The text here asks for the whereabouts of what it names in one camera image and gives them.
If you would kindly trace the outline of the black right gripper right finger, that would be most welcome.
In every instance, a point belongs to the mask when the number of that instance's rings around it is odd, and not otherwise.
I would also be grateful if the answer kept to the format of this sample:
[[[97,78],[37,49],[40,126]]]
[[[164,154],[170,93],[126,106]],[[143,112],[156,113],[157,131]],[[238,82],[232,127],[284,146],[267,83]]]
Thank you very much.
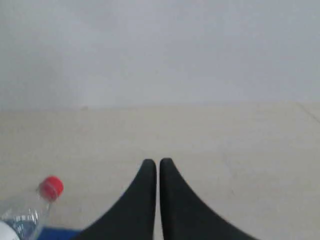
[[[208,207],[171,158],[159,163],[159,199],[165,240],[254,240]]]

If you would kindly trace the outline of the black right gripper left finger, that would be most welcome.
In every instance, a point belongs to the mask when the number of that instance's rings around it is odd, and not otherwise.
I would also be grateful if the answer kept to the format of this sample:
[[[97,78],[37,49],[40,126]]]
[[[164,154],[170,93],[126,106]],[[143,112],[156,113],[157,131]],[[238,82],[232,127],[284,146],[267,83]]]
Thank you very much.
[[[116,203],[74,240],[152,240],[157,199],[157,167],[145,159]]]

